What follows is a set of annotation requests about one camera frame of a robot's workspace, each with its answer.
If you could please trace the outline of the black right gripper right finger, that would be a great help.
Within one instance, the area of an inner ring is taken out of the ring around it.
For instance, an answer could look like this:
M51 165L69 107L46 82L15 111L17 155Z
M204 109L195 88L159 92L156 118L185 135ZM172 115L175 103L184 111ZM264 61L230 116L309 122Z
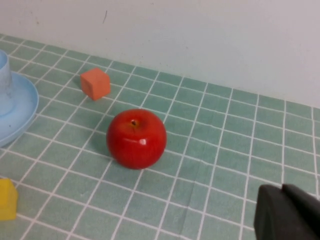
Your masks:
M294 184L283 184L281 190L312 230L320 229L320 201Z

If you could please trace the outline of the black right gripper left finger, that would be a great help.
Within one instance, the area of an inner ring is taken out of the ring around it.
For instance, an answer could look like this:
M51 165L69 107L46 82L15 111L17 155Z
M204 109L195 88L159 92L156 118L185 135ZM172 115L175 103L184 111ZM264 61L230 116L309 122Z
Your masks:
M257 240L318 240L320 230L312 230L282 187L263 184L258 189L254 214Z

